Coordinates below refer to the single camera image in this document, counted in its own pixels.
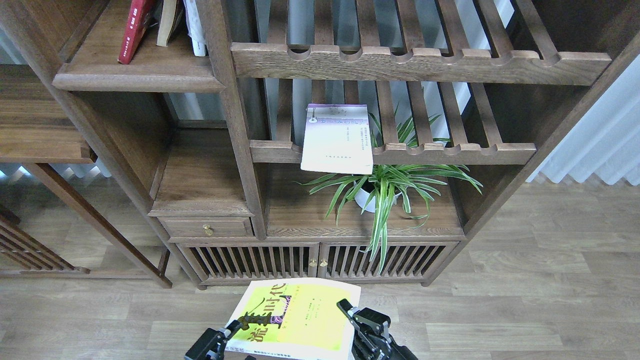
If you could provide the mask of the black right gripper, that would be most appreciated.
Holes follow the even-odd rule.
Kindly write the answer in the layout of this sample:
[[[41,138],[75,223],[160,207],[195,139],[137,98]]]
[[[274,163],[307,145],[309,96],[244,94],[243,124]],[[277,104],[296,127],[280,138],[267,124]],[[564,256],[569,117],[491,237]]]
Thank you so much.
[[[406,346],[395,342],[389,332],[391,319],[370,308],[359,309],[349,300],[336,303],[338,309],[354,326],[352,355],[355,360],[416,360]]]

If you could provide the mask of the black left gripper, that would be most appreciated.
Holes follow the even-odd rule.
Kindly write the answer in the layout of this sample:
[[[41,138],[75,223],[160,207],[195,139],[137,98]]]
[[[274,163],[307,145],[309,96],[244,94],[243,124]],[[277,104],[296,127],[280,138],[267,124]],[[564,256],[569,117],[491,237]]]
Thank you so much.
[[[240,331],[249,330],[244,320],[234,319],[226,328],[213,330],[208,328],[185,353],[185,360],[224,360],[224,351],[231,337]]]

